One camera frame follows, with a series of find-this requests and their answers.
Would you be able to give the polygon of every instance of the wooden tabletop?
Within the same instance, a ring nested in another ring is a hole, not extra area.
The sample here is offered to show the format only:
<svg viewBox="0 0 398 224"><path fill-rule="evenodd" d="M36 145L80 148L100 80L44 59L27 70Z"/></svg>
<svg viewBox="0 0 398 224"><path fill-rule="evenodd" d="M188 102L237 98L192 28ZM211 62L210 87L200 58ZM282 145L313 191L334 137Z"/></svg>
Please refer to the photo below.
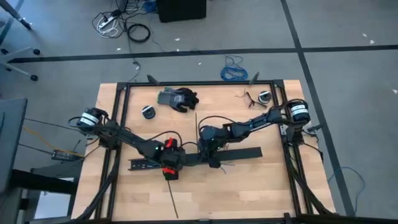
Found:
<svg viewBox="0 0 398 224"><path fill-rule="evenodd" d="M303 98L298 80L285 80L288 99ZM198 93L200 99L195 110L178 113L167 105L157 104L157 94L162 86L140 86L131 88L126 127L142 138L150 138L163 131L173 130L181 134L183 142L196 141L197 123L209 115L221 115L235 121L247 121L266 112L261 106L248 108L248 99L239 98L244 91L252 97L269 85L220 85L189 86ZM99 88L96 107L112 112L116 84L102 84ZM141 109L152 105L156 110L154 119L145 119ZM220 127L227 120L207 119L203 122ZM173 134L157 138L164 141ZM305 142L317 147L316 140L304 136ZM89 146L86 154L96 146ZM294 216L289 180L285 167L283 150L277 125L272 125L252 133L240 143L229 144L227 150L247 147L261 147L263 157L228 161L221 169L209 168L207 164L184 167L178 180L170 181L175 205L180 220L227 219L227 218L272 218L283 217L289 212ZM186 145L187 153L196 152L194 145ZM79 216L91 202L100 184L101 170L105 150L98 149L83 163L75 206L72 217ZM325 171L319 153L308 147L300 146L308 186L327 209L335 211ZM158 169L128 171L129 159L142 158L139 153L123 144L119 167L113 221L129 220L176 220L167 182ZM301 190L298 188L301 208L305 212ZM103 214L107 209L109 191L104 197Z"/></svg>

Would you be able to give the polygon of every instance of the yellow cable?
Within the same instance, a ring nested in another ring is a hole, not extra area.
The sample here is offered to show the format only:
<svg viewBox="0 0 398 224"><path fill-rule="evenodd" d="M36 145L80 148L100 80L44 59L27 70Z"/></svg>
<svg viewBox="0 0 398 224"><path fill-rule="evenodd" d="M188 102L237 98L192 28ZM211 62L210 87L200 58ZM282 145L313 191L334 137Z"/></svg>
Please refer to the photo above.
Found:
<svg viewBox="0 0 398 224"><path fill-rule="evenodd" d="M75 152L72 152L72 151L59 149L58 147L51 145L39 133L36 133L36 132L30 130L29 128L27 128L27 127L24 127L24 130L27 131L28 133L31 133L31 134L37 136L42 142L44 142L48 147L52 148L53 150L57 150L57 151L60 151L60 152L66 152L66 153L73 154L73 155L78 156L78 157L84 157L84 155L81 155L79 153L75 153Z"/></svg>

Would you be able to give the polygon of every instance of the red clamp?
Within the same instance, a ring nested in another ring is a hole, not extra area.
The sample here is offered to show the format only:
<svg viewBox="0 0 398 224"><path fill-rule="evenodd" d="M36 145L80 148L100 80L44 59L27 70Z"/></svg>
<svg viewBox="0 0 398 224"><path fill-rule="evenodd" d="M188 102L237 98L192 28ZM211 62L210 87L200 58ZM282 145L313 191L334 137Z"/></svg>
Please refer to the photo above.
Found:
<svg viewBox="0 0 398 224"><path fill-rule="evenodd" d="M169 173L169 174L175 174L175 171L166 167L162 168L163 172Z"/></svg>
<svg viewBox="0 0 398 224"><path fill-rule="evenodd" d="M173 138L170 138L166 144L166 147L172 147L172 144L173 144Z"/></svg>

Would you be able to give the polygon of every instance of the black glove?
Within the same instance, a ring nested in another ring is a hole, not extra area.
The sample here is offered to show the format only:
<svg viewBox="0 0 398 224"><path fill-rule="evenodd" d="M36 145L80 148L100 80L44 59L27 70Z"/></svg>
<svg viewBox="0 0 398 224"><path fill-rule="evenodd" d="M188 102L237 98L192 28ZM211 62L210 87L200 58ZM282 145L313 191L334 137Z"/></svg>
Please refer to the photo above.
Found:
<svg viewBox="0 0 398 224"><path fill-rule="evenodd" d="M166 87L165 90L161 91L157 96L157 103L170 105L176 111L186 113L187 109L182 106L187 106L194 110L195 105L199 103L199 99L197 98L197 93L192 92L192 90L188 88L174 90Z"/></svg>

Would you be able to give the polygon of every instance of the black box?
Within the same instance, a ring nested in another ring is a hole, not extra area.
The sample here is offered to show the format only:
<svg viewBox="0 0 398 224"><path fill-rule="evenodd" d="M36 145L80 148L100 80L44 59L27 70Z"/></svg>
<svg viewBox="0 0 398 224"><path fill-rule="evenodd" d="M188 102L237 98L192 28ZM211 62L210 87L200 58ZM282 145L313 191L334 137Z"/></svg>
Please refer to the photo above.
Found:
<svg viewBox="0 0 398 224"><path fill-rule="evenodd" d="M161 22L202 19L206 17L207 0L156 0Z"/></svg>

